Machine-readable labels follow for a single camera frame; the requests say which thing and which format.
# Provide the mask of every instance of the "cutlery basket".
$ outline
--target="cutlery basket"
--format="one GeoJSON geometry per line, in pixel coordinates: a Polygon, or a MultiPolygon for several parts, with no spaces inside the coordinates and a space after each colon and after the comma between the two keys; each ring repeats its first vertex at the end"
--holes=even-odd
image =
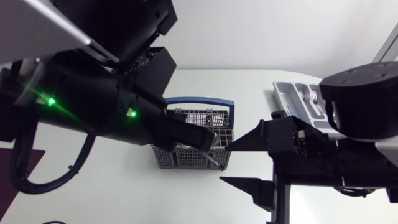
{"type": "MultiPolygon", "coordinates": [[[[234,102],[208,97],[175,97],[166,98],[169,104],[173,103],[201,103],[228,106],[228,110],[185,110],[176,109],[176,112],[187,115],[185,122],[208,128],[217,133],[220,142],[212,146],[208,155],[216,162],[227,168],[231,152],[225,151],[225,147],[234,141],[234,102]]],[[[173,153],[152,146],[159,168],[163,169],[212,169],[219,170],[212,162],[205,158],[201,152],[192,147],[177,146],[173,153]]]]}

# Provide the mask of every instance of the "white cutlery tray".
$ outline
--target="white cutlery tray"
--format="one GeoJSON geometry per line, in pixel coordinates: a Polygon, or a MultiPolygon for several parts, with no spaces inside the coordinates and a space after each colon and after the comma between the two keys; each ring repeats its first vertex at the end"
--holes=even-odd
{"type": "Polygon", "coordinates": [[[281,110],[285,110],[289,116],[296,116],[311,124],[323,133],[338,133],[329,125],[327,115],[321,114],[313,103],[311,91],[317,93],[318,104],[326,112],[325,100],[322,99],[317,84],[274,81],[274,96],[281,110]]]}

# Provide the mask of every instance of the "green led light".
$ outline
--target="green led light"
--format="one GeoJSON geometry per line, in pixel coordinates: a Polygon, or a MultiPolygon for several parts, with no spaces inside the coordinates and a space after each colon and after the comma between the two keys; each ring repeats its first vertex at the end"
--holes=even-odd
{"type": "Polygon", "coordinates": [[[49,106],[52,106],[53,104],[55,103],[55,99],[54,98],[49,98],[48,100],[47,100],[47,104],[49,105],[49,106]]]}

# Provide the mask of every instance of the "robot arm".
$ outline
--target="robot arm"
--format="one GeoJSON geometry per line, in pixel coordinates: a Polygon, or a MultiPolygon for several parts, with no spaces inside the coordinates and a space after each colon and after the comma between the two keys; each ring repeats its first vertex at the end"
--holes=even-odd
{"type": "Polygon", "coordinates": [[[273,159],[273,181],[221,177],[272,212],[270,223],[289,223],[291,185],[329,186],[355,197],[386,188],[398,203],[398,62],[352,68],[324,78],[320,89],[330,126],[342,138],[279,111],[226,148],[267,151],[273,159]]]}
{"type": "Polygon", "coordinates": [[[177,142],[210,149],[214,133],[185,123],[162,97],[176,64],[165,48],[149,46],[177,20],[171,0],[2,4],[9,12],[0,24],[8,31],[0,62],[13,63],[0,74],[0,141],[16,140],[11,179],[18,190],[41,194],[66,183],[96,136],[168,151],[177,142]],[[38,121],[88,134],[70,171],[46,184],[25,174],[38,121]]]}

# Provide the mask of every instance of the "fork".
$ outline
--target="fork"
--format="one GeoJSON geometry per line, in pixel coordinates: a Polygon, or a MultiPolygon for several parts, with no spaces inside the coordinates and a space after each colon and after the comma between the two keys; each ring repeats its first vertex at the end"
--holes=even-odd
{"type": "Polygon", "coordinates": [[[323,108],[321,107],[321,105],[319,105],[317,92],[312,90],[311,96],[312,96],[312,103],[315,104],[315,106],[317,106],[318,111],[321,114],[325,114],[325,112],[323,111],[323,108]]]}

